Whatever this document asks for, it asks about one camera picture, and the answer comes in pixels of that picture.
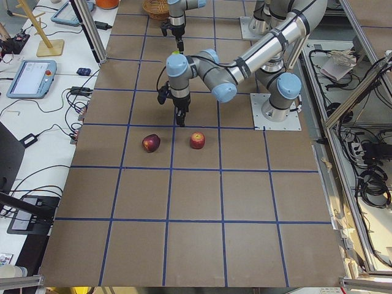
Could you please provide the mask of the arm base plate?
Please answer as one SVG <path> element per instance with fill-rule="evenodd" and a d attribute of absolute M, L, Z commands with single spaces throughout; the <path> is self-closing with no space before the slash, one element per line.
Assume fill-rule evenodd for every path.
<path fill-rule="evenodd" d="M 251 108 L 255 130 L 301 131 L 301 105 L 294 100 L 289 109 L 278 110 L 270 104 L 267 93 L 251 93 Z"/>
<path fill-rule="evenodd" d="M 259 40 L 270 30 L 270 19 L 258 20 L 254 17 L 240 17 L 243 40 Z"/>

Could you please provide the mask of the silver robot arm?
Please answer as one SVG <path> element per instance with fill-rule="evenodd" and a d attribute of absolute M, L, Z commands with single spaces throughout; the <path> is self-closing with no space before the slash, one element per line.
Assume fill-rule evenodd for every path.
<path fill-rule="evenodd" d="M 169 9 L 168 20 L 160 26 L 163 36 L 167 36 L 167 31 L 171 31 L 175 37 L 178 51 L 183 54 L 183 35 L 186 28 L 186 11 L 199 9 L 206 6 L 206 0 L 170 0 L 167 1 Z"/>
<path fill-rule="evenodd" d="M 219 102 L 230 101 L 237 93 L 237 85 L 291 43 L 308 36 L 320 23 L 326 7 L 324 0 L 272 2 L 269 13 L 275 26 L 230 65 L 219 64 L 214 50 L 204 50 L 192 56 L 170 55 L 166 61 L 166 71 L 177 125 L 184 126 L 189 110 L 191 79 L 200 77 Z"/>

